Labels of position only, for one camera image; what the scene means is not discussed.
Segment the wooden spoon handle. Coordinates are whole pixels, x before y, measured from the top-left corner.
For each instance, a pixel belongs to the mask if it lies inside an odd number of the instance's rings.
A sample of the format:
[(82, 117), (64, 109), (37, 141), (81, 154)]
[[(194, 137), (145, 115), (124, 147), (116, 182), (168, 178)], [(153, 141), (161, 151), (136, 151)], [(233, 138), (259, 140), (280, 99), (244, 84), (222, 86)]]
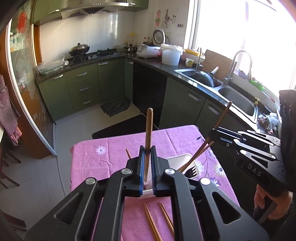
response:
[(153, 109), (147, 109), (147, 122), (145, 130), (145, 155), (144, 155), (144, 181), (147, 181), (149, 171), (150, 150), (152, 143)]

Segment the green lower kitchen cabinets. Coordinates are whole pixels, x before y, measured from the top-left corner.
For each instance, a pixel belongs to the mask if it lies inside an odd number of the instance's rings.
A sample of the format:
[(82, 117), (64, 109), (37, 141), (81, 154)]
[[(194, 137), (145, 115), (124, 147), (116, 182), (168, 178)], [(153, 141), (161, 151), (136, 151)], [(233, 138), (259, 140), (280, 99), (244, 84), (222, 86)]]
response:
[(119, 56), (40, 77), (37, 84), (56, 121), (99, 103), (128, 98), (141, 113), (153, 108), (157, 128), (196, 125), (207, 133), (227, 105), (158, 61)]

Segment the white utensil holder box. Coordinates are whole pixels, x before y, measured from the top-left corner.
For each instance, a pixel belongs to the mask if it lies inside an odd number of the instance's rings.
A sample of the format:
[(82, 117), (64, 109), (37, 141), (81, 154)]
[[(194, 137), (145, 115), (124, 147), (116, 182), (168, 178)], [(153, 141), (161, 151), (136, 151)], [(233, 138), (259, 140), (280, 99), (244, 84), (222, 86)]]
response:
[[(178, 155), (178, 156), (174, 156), (174, 157), (169, 157), (169, 158), (167, 158), (167, 160), (169, 162), (170, 167), (173, 168), (173, 169), (175, 169), (175, 170), (177, 170), (181, 166), (183, 166), (186, 162), (188, 162), (191, 159), (191, 157), (192, 157), (191, 154), (182, 154), (182, 155)], [(185, 174), (185, 172), (189, 168), (192, 168), (192, 167), (196, 167), (197, 168), (195, 162), (192, 162), (182, 173)]]

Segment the black plastic fork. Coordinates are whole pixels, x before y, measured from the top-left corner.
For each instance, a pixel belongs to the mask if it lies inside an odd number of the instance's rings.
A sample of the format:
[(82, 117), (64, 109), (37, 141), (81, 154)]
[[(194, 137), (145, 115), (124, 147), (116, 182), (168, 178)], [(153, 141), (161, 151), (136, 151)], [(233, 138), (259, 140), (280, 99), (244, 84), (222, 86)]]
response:
[(199, 171), (196, 167), (192, 167), (189, 168), (186, 172), (185, 172), (185, 176), (189, 179), (196, 177), (199, 174)]

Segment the pink floral tablecloth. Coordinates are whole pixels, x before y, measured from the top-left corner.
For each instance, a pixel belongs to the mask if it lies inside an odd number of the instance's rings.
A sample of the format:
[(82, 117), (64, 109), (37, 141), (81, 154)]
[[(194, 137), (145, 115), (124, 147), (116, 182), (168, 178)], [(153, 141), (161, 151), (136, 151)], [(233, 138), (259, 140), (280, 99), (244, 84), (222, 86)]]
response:
[[(70, 149), (72, 165), (70, 189), (74, 190), (86, 178), (97, 180), (110, 177), (114, 172), (125, 168), (129, 151), (132, 157), (137, 157), (139, 148), (144, 145), (145, 134), (100, 138), (82, 141)], [(152, 144), (156, 146), (157, 155), (162, 158), (193, 155), (204, 141), (204, 137), (195, 125), (179, 126), (154, 131)], [(235, 193), (218, 159), (211, 149), (199, 156), (197, 164), (199, 180), (207, 177), (220, 188), (234, 203), (238, 203)], [(152, 226), (148, 221), (144, 206), (148, 206), (152, 219), (157, 226), (162, 240), (174, 240), (160, 205), (164, 205), (169, 215), (171, 212), (170, 198), (126, 198), (121, 229), (121, 240), (154, 240)]]

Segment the stainless double sink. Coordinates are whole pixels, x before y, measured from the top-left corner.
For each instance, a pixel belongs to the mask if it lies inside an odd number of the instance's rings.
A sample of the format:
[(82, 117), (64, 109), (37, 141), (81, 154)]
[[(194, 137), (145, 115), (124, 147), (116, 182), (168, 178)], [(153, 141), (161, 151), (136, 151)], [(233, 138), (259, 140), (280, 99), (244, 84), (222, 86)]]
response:
[(199, 83), (198, 81), (192, 79), (189, 77), (189, 74), (194, 72), (194, 69), (177, 69), (174, 70), (175, 73), (178, 75), (181, 75), (182, 77), (187, 78), (190, 80), (193, 84), (203, 86), (204, 88), (212, 91), (225, 101), (231, 101), (234, 107), (240, 111), (244, 116), (246, 116), (251, 122), (256, 123), (257, 117), (258, 117), (258, 107), (247, 97), (245, 97), (243, 94), (238, 92), (237, 90), (233, 89), (230, 86), (224, 87), (223, 83), (221, 83), (218, 87), (208, 87), (202, 83)]

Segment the black pan in sink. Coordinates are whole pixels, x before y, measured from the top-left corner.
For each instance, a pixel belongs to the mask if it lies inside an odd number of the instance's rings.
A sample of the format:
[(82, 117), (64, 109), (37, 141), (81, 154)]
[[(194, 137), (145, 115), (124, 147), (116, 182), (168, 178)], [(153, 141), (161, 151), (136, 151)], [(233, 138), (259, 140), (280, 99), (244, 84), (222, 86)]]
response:
[(219, 67), (217, 66), (210, 73), (204, 71), (194, 71), (189, 74), (189, 77), (208, 87), (218, 87), (221, 85), (221, 83), (214, 77), (214, 74), (218, 70)]

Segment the wooden cutting board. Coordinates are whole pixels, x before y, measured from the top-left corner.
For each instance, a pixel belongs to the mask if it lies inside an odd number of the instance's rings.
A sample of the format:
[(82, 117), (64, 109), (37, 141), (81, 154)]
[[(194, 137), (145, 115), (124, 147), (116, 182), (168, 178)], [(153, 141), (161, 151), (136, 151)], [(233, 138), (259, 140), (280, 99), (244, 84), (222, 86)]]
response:
[(214, 76), (219, 80), (223, 80), (229, 72), (231, 62), (232, 59), (216, 52), (206, 50), (202, 70), (210, 73), (214, 68), (219, 67), (219, 70), (214, 74)]

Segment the grey floor rag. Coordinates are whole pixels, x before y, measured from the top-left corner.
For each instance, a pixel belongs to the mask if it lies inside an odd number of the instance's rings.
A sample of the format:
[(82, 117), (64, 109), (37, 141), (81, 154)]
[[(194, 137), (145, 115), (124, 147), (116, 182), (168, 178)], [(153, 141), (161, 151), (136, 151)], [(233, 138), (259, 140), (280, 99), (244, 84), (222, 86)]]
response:
[(130, 106), (130, 103), (131, 102), (128, 98), (123, 98), (121, 100), (107, 102), (101, 106), (101, 109), (109, 117), (112, 117), (116, 114), (119, 114), (119, 113), (127, 110)]

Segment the white plastic bucket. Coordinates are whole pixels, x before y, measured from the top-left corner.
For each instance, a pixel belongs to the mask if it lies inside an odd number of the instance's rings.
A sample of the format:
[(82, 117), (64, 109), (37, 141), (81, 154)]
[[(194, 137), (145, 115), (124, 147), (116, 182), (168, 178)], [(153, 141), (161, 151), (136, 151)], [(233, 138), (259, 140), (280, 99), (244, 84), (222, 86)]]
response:
[(163, 64), (170, 66), (178, 66), (184, 50), (181, 46), (162, 44), (161, 52)]

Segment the small steel pot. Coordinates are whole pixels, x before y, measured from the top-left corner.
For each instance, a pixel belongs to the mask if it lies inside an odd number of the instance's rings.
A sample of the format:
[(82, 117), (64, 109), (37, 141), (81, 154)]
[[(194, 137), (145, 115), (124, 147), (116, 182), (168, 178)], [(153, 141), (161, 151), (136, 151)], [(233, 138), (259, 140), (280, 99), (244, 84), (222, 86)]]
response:
[(129, 44), (128, 46), (125, 46), (124, 49), (128, 53), (136, 53), (137, 52), (137, 45)]

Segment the black gas stove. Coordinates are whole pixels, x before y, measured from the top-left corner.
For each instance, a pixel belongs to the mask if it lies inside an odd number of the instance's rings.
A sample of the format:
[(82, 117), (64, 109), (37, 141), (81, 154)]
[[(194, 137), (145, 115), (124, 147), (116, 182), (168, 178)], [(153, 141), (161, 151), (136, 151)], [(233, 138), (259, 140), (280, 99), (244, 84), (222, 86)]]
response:
[(86, 62), (95, 59), (101, 59), (103, 57), (119, 56), (120, 53), (116, 49), (97, 50), (96, 52), (83, 54), (81, 56), (75, 56), (68, 59), (69, 65)]

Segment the red checkered apron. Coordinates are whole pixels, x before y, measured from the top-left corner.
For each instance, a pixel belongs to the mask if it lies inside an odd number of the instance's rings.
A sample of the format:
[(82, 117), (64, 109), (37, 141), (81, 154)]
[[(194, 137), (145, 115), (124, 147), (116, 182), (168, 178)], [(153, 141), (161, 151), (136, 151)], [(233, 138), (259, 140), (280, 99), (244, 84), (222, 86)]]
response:
[(8, 87), (4, 82), (4, 77), (1, 75), (1, 125), (4, 127), (8, 137), (14, 146), (19, 145), (19, 139), (22, 135), (21, 130), (18, 127), (18, 119), (20, 113), (16, 110), (15, 106), (11, 102)]

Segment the black wok with lid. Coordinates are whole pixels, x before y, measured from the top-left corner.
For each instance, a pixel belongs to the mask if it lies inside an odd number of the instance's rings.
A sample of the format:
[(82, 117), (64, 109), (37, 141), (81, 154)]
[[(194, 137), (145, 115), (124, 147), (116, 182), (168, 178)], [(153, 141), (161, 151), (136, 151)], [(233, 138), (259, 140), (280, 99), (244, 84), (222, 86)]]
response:
[(84, 55), (89, 51), (89, 49), (90, 49), (90, 47), (87, 44), (77, 43), (76, 46), (71, 48), (71, 50), (69, 51), (69, 54), (72, 57)]

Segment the steel range hood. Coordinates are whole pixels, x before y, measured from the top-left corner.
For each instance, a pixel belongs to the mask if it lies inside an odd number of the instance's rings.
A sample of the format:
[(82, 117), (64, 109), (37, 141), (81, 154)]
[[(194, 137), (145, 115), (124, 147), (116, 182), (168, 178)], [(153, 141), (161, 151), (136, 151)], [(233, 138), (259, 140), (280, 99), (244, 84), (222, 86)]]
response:
[(78, 15), (94, 15), (98, 13), (113, 13), (126, 9), (129, 3), (125, 1), (63, 1), (61, 8), (61, 16), (67, 19)]

